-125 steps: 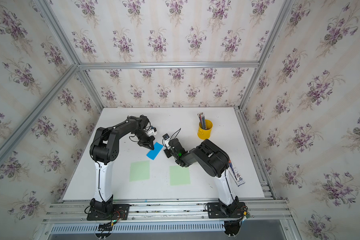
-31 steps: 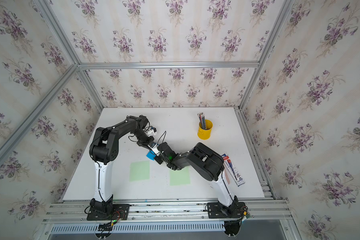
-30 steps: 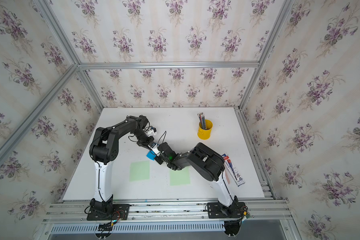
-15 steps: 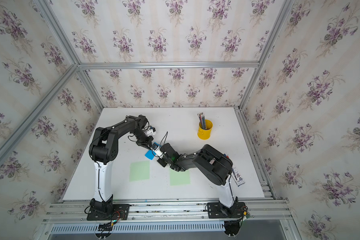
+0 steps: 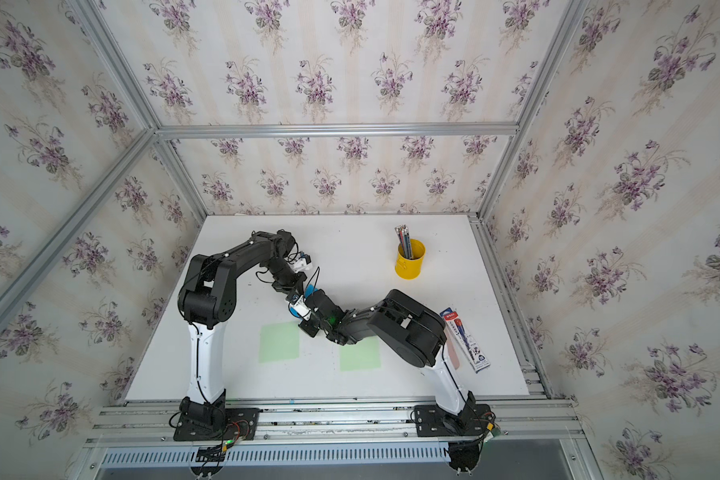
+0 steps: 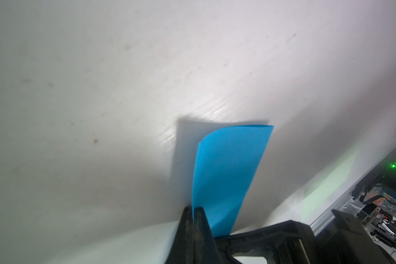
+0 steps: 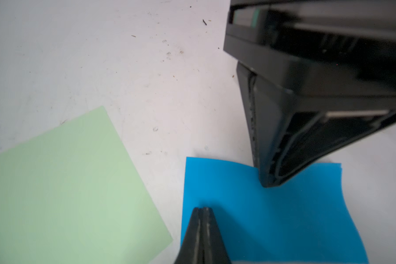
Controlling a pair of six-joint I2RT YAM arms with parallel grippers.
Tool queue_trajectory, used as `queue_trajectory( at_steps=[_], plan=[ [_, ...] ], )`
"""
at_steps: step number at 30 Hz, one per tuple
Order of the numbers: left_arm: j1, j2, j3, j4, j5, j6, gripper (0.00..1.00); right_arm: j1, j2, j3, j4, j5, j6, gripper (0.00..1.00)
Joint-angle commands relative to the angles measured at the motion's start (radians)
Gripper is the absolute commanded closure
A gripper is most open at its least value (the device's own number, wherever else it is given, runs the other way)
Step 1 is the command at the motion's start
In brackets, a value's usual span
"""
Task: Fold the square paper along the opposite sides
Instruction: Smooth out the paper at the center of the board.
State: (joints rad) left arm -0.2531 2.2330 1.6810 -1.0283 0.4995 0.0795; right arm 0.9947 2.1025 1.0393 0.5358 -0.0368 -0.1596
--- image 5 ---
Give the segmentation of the blue square paper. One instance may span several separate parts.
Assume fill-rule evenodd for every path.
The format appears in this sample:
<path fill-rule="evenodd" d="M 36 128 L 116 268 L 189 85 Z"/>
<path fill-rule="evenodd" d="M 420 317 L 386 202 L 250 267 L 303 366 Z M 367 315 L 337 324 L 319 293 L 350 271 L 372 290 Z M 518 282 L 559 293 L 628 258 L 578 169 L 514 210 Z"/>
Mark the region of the blue square paper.
<path fill-rule="evenodd" d="M 304 290 L 304 297 L 309 298 L 312 294 L 316 292 L 316 290 L 317 288 L 314 285 L 308 284 Z"/>

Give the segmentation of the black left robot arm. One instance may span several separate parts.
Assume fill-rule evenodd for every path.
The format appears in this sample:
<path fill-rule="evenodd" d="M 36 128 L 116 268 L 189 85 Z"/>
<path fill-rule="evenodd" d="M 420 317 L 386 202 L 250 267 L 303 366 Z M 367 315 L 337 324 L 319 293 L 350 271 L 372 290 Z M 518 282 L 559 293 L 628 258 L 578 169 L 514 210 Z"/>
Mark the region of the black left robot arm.
<path fill-rule="evenodd" d="M 238 278 L 258 266 L 272 277 L 272 288 L 293 303 L 304 295 L 306 275 L 292 267 L 293 235 L 255 231 L 251 237 L 226 251 L 198 254 L 177 297 L 180 316 L 190 333 L 190 380 L 180 411 L 204 423 L 223 414 L 226 389 L 223 382 L 226 322 L 237 306 Z"/>

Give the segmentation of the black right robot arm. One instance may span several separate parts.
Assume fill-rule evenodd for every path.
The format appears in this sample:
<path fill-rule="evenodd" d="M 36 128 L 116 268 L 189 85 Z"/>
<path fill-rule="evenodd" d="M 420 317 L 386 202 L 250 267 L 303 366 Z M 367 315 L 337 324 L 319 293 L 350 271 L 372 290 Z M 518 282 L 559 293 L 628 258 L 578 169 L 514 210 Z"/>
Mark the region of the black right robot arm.
<path fill-rule="evenodd" d="M 402 291 L 392 289 L 366 309 L 344 310 L 324 290 L 314 289 L 290 302 L 289 311 L 307 335 L 323 333 L 342 347 L 379 338 L 430 380 L 443 420 L 461 427 L 478 418 L 474 394 L 462 386 L 451 359 L 445 321 Z"/>

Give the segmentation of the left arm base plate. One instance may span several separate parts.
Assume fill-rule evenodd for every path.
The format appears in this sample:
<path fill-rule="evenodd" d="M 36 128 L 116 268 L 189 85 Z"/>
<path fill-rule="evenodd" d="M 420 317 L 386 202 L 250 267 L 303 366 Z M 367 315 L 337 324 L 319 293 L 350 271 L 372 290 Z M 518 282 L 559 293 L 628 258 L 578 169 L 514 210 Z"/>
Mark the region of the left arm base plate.
<path fill-rule="evenodd" d="M 257 408 L 231 408 L 221 414 L 218 408 L 204 413 L 180 412 L 173 440 L 177 442 L 252 440 L 261 411 Z"/>

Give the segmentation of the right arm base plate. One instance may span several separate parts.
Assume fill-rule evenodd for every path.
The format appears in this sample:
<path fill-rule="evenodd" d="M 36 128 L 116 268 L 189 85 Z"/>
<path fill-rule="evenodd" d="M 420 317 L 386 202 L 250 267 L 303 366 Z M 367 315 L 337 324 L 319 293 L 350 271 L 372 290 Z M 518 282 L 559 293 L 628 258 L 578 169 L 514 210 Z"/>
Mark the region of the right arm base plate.
<path fill-rule="evenodd" d="M 435 404 L 416 405 L 412 411 L 416 435 L 431 437 L 477 437 L 496 427 L 496 415 L 487 404 L 466 406 L 451 414 Z"/>

